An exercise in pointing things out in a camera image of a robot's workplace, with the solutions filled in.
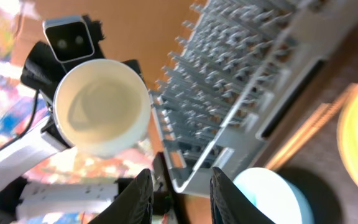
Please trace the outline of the white bowl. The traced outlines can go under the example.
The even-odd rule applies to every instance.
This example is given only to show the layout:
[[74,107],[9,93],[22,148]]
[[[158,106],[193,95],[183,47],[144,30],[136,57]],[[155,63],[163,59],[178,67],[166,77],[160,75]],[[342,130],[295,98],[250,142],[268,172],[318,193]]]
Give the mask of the white bowl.
[[143,79],[115,60],[79,64],[62,78],[53,98],[53,119],[64,141],[103,159],[143,140],[150,115]]

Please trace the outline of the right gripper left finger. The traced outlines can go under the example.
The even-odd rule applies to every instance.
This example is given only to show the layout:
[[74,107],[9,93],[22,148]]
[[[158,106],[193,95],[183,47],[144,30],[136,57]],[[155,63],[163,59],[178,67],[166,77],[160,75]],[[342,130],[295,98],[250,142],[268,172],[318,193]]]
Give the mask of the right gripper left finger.
[[150,169],[135,178],[119,178],[114,201],[89,224],[151,224],[154,190]]

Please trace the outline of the wooden chopstick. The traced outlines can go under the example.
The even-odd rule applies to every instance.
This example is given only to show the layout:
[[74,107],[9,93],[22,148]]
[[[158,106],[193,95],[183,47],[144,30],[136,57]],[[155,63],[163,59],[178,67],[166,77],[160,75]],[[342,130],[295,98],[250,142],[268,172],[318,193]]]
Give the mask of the wooden chopstick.
[[308,129],[312,127],[330,107],[329,103],[322,103],[313,114],[298,128],[294,135],[268,160],[264,168],[270,170],[279,169],[296,151],[296,145],[301,141]]
[[318,131],[341,109],[348,96],[357,87],[358,83],[351,83],[333,102],[320,104],[312,115],[296,131],[293,137],[295,139],[300,139],[313,131]]

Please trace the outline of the grey plastic dishwasher rack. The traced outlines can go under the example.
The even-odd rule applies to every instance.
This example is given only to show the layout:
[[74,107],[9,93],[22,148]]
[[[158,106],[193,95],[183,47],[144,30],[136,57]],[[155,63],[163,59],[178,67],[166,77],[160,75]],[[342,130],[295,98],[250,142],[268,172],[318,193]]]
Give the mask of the grey plastic dishwasher rack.
[[150,97],[173,189],[209,195],[211,168],[235,177],[263,148],[311,72],[358,24],[358,1],[195,1],[189,37]]

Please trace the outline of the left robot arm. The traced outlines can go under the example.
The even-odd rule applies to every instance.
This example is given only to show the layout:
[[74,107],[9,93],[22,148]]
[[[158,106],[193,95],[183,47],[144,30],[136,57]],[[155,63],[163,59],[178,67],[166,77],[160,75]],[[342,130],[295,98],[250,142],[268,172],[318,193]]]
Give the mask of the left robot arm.
[[109,159],[139,142],[151,113],[136,60],[106,59],[100,21],[87,15],[46,20],[21,82],[50,112],[0,148],[0,192],[49,157],[70,148]]

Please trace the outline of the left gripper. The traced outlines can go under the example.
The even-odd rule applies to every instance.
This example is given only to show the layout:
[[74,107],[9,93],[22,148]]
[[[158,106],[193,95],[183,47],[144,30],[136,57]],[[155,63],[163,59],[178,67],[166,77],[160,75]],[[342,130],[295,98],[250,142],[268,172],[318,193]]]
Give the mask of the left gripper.
[[[94,44],[95,52],[92,56],[75,60],[67,63],[60,63],[54,56],[51,46],[47,40],[37,42],[28,54],[21,75],[21,81],[43,94],[48,105],[53,105],[55,90],[62,78],[73,68],[81,63],[96,60],[107,59],[101,50],[100,42],[104,40],[102,23],[98,20],[92,20],[89,16],[82,16],[85,20],[91,39]],[[126,60],[122,63],[134,69],[143,79],[140,65],[137,60]]]

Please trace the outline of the right wooden chopstick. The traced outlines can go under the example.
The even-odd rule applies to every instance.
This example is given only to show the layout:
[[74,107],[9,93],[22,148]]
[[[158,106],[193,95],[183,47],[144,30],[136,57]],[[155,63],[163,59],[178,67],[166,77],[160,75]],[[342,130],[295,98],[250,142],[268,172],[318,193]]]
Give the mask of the right wooden chopstick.
[[333,102],[320,104],[312,115],[296,131],[293,137],[295,139],[300,139],[313,131],[318,131],[341,109],[348,96],[357,87],[358,83],[351,83]]

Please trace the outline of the left wooden chopstick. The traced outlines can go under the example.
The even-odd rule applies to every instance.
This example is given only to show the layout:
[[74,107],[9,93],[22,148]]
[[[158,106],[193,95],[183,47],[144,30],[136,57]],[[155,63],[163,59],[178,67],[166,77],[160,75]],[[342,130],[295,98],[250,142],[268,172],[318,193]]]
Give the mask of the left wooden chopstick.
[[296,145],[301,141],[308,129],[312,127],[330,107],[329,103],[322,103],[313,114],[298,128],[294,135],[268,160],[264,168],[270,170],[279,169],[296,151]]

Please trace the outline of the light blue bowl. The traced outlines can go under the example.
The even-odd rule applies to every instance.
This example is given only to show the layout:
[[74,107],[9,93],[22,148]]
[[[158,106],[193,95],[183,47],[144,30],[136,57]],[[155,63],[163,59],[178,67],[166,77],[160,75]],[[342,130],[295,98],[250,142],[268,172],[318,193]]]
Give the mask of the light blue bowl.
[[233,183],[252,205],[274,223],[314,223],[311,206],[304,194],[274,171],[249,168],[242,171]]

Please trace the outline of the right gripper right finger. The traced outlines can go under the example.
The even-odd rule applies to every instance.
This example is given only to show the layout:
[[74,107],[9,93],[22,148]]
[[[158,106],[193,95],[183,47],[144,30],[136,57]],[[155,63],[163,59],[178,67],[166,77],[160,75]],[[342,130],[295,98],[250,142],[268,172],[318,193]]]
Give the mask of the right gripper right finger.
[[274,224],[258,210],[218,167],[212,168],[212,224]]

